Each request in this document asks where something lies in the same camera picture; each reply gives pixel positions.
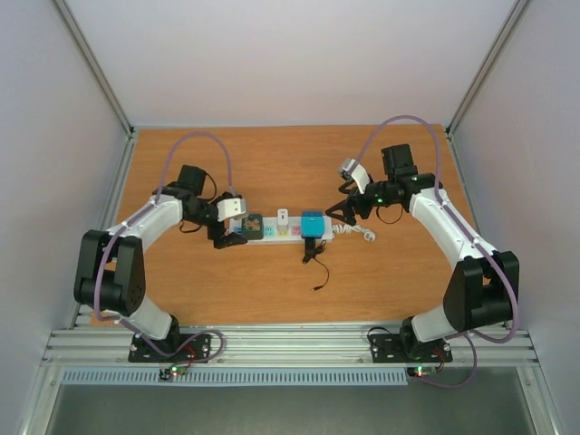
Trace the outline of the white power strip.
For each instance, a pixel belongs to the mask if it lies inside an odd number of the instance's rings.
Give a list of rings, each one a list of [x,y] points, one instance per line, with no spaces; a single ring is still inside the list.
[[[301,217],[290,217],[288,229],[286,232],[280,232],[277,228],[277,217],[263,217],[263,237],[257,240],[249,240],[248,245],[275,245],[275,244],[301,244],[304,240],[301,236]],[[242,235],[242,224],[239,219],[230,219],[228,224],[228,232],[236,232]],[[332,230],[332,221],[329,217],[324,217],[324,233],[321,240],[327,243],[334,239],[334,232]]]

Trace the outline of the light blue adapter plug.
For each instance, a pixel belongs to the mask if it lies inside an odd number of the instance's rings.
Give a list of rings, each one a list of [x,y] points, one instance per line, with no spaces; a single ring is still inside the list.
[[[301,215],[300,228],[302,238],[322,238],[325,231],[323,212],[320,210],[303,211]]]

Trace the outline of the black adapter with thin cable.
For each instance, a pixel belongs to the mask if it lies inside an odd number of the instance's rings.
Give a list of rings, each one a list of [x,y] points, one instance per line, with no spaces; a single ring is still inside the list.
[[[329,268],[321,262],[317,257],[321,255],[326,249],[326,241],[322,239],[315,239],[314,237],[306,237],[304,239],[304,256],[302,263],[304,265],[308,264],[310,261],[315,261],[319,266],[321,266],[326,272],[326,278],[321,285],[317,285],[312,288],[313,292],[323,289],[329,281],[330,270]]]

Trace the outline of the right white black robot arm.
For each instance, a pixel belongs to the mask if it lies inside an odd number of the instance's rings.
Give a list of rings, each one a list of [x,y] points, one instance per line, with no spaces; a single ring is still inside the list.
[[[371,212],[399,205],[419,221],[437,243],[452,269],[439,306],[405,319],[397,335],[407,361],[418,360],[445,339],[480,327],[517,321],[519,262],[485,241],[457,211],[433,173],[420,173],[407,144],[382,149],[386,175],[375,181],[363,165],[346,159],[338,169],[344,200],[326,215],[354,226]]]

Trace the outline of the dark green cube plug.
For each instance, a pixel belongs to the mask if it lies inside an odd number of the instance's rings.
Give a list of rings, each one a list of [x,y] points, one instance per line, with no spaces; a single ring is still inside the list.
[[[261,240],[264,238],[264,223],[261,214],[250,214],[241,221],[242,237],[246,240]]]

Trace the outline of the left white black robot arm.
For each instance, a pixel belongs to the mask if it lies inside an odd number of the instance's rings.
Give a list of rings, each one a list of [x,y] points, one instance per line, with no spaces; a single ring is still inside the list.
[[[177,180],[161,183],[129,218],[106,230],[89,230],[82,237],[75,301],[92,308],[100,320],[117,321],[132,330],[137,349],[153,352],[162,361],[177,358],[188,342],[180,334],[177,318],[146,295],[146,251],[166,231],[186,222],[205,228],[216,249],[247,243],[226,230],[228,220],[247,216],[246,200],[233,190],[202,198],[208,178],[205,170],[185,165]]]

